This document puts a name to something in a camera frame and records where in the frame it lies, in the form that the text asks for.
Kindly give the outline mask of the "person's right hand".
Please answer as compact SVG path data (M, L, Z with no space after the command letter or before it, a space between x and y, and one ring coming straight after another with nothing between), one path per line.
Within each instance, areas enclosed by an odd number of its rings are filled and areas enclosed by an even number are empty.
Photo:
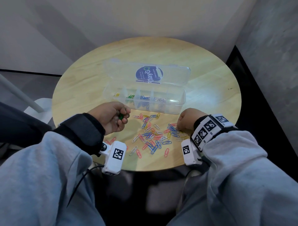
M179 116L180 118L186 118L186 129L184 131L193 132L195 130L195 122L203 116L207 116L207 114L195 108L187 108L184 110Z

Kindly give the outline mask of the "person's left hand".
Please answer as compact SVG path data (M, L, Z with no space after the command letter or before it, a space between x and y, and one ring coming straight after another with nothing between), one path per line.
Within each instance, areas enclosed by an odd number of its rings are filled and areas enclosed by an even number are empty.
M118 101L103 103L87 112L95 119L97 119L99 123L103 126L103 128L105 129L105 135L119 132L119 131L115 131L116 129L115 104L122 104L122 103Z

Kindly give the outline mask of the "person's right forearm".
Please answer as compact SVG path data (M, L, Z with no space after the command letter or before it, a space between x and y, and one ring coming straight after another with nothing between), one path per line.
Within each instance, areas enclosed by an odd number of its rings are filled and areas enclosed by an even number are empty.
M167 226L298 226L298 183L250 132L223 129L202 152L209 169L187 174Z

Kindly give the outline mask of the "person's left forearm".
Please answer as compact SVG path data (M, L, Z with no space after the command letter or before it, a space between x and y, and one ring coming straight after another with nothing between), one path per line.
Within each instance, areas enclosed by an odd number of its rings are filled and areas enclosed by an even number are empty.
M0 226L105 226L89 179L68 206L104 135L93 116L77 114L9 157L0 166Z

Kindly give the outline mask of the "pile of coloured paper clips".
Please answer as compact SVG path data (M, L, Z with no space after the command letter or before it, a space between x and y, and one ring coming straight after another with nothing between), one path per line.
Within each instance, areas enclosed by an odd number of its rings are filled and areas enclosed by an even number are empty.
M156 153L167 158L188 136L176 130L177 120L178 115L174 114L132 110L124 131L106 136L104 142L108 145L116 141L124 143L126 155L137 159L152 159Z

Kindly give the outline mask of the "white marker wrist band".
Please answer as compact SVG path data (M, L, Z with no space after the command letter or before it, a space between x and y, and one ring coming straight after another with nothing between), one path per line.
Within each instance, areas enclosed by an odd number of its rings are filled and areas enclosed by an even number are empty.
M226 119L222 114L212 114L206 116L196 127L191 135L191 141L195 147L202 152L204 146L220 134L223 129L237 129L237 127Z

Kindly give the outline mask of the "clear plastic organizer box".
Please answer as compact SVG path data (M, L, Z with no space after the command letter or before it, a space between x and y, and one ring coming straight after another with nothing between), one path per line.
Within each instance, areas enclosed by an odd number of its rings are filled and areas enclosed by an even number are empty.
M109 82L103 90L107 101L119 101L131 109L179 115L186 102L185 86L191 69L178 65L156 65L106 60L105 71ZM150 100L140 100L140 96ZM154 97L164 97L166 103L154 102Z

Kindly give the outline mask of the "white stand with pole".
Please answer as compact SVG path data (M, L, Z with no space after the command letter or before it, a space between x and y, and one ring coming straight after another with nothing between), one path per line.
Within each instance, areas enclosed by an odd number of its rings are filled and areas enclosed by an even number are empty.
M24 113L48 124L52 119L52 99L40 98L33 101L24 92L18 89L14 84L8 81L2 74L0 74L0 84L7 88L12 94L17 96L23 102L28 104Z

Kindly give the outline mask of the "dark cloth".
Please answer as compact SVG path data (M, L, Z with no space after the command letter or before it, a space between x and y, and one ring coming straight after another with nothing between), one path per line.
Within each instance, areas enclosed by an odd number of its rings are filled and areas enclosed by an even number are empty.
M0 102L0 143L26 148L41 142L49 131L50 125Z

